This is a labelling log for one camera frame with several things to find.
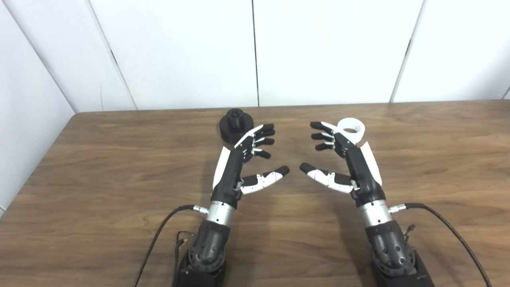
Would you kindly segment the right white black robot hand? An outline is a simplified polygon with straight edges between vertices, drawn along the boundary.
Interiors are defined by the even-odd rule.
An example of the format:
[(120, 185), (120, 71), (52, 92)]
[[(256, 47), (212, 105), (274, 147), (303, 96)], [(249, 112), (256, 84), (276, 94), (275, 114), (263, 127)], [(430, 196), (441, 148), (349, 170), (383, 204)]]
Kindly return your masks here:
[(312, 134), (312, 139), (324, 140), (315, 149), (334, 150), (346, 161), (349, 175), (319, 169), (306, 162), (299, 167), (304, 174), (330, 189), (350, 194), (357, 207), (386, 199), (379, 167), (369, 143), (357, 145), (365, 133), (365, 125), (360, 120), (344, 118), (337, 125), (315, 121), (310, 126), (321, 131)]

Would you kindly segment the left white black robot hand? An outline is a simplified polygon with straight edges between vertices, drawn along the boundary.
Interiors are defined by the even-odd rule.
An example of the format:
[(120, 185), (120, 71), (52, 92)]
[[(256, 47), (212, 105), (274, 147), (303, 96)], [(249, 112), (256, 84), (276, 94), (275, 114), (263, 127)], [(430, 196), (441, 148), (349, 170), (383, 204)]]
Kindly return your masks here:
[(273, 145), (275, 140), (273, 124), (257, 126), (246, 132), (233, 149), (223, 147), (213, 179), (213, 192), (210, 200), (237, 208), (237, 202), (245, 194), (260, 191), (286, 176), (290, 169), (281, 166), (273, 171), (242, 177), (244, 164), (254, 157), (270, 159), (271, 154), (261, 149), (261, 145)]

